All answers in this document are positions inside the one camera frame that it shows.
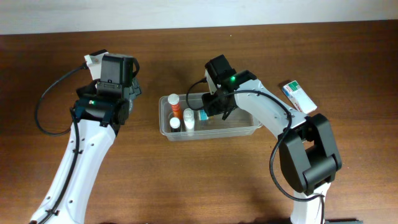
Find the clear spray bottle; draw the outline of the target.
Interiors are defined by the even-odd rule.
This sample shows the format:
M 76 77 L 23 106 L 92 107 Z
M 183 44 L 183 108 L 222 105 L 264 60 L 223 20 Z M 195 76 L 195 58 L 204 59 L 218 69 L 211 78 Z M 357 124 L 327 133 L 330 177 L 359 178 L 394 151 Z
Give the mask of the clear spray bottle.
M 190 108 L 187 108 L 183 112 L 183 120 L 185 124 L 185 129 L 187 132 L 191 132 L 195 128 L 195 115 L 194 111 Z

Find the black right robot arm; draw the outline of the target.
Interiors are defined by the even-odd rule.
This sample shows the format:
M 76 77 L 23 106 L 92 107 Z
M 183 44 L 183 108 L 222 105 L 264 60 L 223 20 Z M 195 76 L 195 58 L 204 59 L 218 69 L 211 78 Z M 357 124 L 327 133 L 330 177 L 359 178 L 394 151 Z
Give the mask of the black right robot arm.
M 237 72 L 224 55 L 205 64 L 209 93 L 202 97 L 208 116 L 226 119 L 236 108 L 258 119 L 276 138 L 269 171 L 294 208 L 290 223 L 326 223 L 325 197 L 342 167 L 329 120 L 309 116 L 274 96 L 249 70 Z

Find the orange tube white cap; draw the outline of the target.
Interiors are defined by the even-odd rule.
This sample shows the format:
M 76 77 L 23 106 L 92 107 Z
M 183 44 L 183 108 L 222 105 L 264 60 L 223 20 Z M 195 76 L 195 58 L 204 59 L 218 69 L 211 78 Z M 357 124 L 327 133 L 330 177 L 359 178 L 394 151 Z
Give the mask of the orange tube white cap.
M 172 93 L 168 96 L 167 101 L 171 105 L 174 117 L 183 119 L 183 113 L 180 108 L 180 98 L 177 94 Z

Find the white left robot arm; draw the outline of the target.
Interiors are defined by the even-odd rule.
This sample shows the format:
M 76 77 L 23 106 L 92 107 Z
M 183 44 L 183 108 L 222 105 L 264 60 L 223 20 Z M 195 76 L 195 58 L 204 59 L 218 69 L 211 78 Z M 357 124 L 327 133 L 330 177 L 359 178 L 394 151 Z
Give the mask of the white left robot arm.
M 101 163 L 142 93 L 139 62 L 133 56 L 100 50 L 85 56 L 77 71 L 92 81 L 76 90 L 70 108 L 70 137 L 57 173 L 31 223 L 83 223 Z

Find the gold lid balm jar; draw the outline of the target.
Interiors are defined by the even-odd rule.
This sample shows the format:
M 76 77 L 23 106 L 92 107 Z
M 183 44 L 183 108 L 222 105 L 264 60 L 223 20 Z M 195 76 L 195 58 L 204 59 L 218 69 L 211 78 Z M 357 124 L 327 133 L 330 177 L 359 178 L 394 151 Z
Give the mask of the gold lid balm jar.
M 209 117 L 208 117 L 208 115 L 206 114 L 205 110 L 198 110 L 198 111 L 197 111 L 197 114 L 198 114 L 198 119 L 199 119 L 200 121 L 209 120 Z

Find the white Panadol medicine box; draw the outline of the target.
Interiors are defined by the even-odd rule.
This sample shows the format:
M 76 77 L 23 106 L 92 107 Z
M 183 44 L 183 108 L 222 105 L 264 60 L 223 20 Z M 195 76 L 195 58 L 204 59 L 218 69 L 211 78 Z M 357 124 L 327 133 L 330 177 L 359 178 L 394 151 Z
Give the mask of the white Panadol medicine box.
M 284 85 L 282 91 L 297 110 L 309 114 L 317 109 L 317 105 L 296 80 Z

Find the black bottle white cap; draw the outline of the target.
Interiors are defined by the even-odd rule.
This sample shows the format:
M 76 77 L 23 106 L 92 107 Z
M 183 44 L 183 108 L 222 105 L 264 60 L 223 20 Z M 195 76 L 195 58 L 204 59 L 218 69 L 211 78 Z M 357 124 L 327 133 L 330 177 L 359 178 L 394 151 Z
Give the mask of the black bottle white cap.
M 173 117 L 169 121 L 170 124 L 170 131 L 172 133 L 177 133 L 181 131 L 181 122 L 178 118 Z

